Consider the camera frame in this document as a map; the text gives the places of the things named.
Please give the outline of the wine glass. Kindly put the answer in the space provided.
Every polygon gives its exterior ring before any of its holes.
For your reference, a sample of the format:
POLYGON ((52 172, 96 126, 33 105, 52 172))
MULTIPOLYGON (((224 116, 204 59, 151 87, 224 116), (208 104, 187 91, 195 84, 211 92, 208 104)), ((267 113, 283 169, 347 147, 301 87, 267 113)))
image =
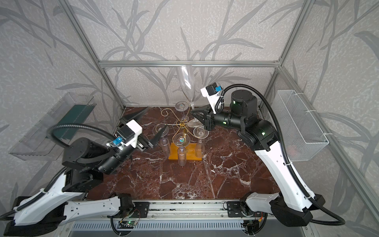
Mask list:
POLYGON ((169 132, 169 128, 167 125, 164 125, 162 123, 157 124, 153 128, 153 135, 157 135, 160 130, 163 130, 163 133, 161 135, 161 139, 159 141, 159 144, 160 144, 165 156, 168 158, 170 156, 170 142, 166 136, 169 132))
POLYGON ((195 146, 195 156, 199 159, 202 159, 205 153, 204 139, 208 137, 209 131, 206 130, 203 126, 197 126, 194 128, 193 134, 198 139, 198 142, 195 146))
POLYGON ((188 117, 188 109, 189 109, 189 104, 186 102, 186 101, 179 101, 175 104, 175 109, 180 112, 180 120, 181 121, 188 121, 189 120, 189 117, 188 117))
POLYGON ((186 147, 190 143, 190 136, 187 133, 177 133, 173 137, 173 143, 178 147, 177 157, 179 166, 185 166, 187 163, 186 147))
POLYGON ((195 76, 192 65, 184 65, 176 68, 177 77, 181 86, 181 90, 188 100, 188 104, 192 110, 195 98, 195 76))

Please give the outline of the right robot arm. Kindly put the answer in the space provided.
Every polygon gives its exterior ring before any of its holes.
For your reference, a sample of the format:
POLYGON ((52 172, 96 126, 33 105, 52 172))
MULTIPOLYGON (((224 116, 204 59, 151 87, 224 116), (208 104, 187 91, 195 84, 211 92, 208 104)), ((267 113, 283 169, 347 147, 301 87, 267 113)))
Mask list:
POLYGON ((206 130, 215 126, 236 129, 239 138, 264 162, 280 191, 275 194, 248 193, 240 200, 241 212, 251 216, 254 212, 272 214, 287 227, 302 227, 313 219, 316 206, 306 198, 294 181, 286 165, 274 126, 258 118, 257 98, 247 90, 232 93, 230 111, 215 112, 221 96, 220 87, 202 88, 201 94, 209 105, 192 111, 206 130))

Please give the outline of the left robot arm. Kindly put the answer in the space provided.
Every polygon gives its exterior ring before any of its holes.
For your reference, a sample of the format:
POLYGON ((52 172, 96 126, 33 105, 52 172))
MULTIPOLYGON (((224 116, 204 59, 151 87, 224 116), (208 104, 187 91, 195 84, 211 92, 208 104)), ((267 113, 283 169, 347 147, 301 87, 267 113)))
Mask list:
POLYGON ((11 211, 3 214, 7 237, 36 237, 55 231, 59 226, 83 218, 106 216, 111 219, 130 215, 135 210, 129 194, 120 194, 102 200, 80 200, 113 173, 135 150, 153 148, 164 129, 147 139, 138 123, 146 110, 128 114, 120 119, 120 126, 109 133, 94 126, 66 123, 47 130, 48 137, 64 149, 63 167, 49 184, 31 197, 17 197, 11 211), (72 144, 60 140, 55 131, 60 129, 89 130, 108 139, 106 145, 82 137, 72 144))

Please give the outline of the yellow wooden rack base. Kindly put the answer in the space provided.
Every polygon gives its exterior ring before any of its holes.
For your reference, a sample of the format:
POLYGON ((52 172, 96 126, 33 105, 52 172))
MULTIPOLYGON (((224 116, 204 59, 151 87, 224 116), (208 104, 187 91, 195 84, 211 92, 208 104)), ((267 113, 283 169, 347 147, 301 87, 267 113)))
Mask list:
MULTIPOLYGON (((170 156, 168 159, 170 161, 177 161, 178 160, 178 150, 179 147, 177 147, 174 143, 170 144, 170 156)), ((198 158, 195 155, 195 148, 196 148, 196 143, 190 143, 187 147, 187 154, 186 154, 186 159, 188 161, 202 161, 202 158, 198 158)))

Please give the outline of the green circuit board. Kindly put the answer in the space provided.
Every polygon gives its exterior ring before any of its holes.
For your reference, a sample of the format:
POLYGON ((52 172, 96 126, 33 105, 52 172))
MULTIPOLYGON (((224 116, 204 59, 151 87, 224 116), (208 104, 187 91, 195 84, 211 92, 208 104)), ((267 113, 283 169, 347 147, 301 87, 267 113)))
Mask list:
POLYGON ((137 226, 138 220, 126 220, 119 221, 119 228, 121 229, 133 229, 137 226))

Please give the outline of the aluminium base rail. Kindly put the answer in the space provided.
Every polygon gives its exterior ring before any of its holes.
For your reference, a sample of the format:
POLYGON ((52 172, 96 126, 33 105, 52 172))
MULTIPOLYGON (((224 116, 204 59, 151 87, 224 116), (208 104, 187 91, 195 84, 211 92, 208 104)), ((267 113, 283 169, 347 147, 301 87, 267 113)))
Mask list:
POLYGON ((69 201, 65 205, 66 222, 85 219, 143 219, 143 220, 249 220, 267 214, 273 216, 268 203, 262 199, 249 207, 238 199, 156 199, 131 200, 120 198, 92 201, 69 201))

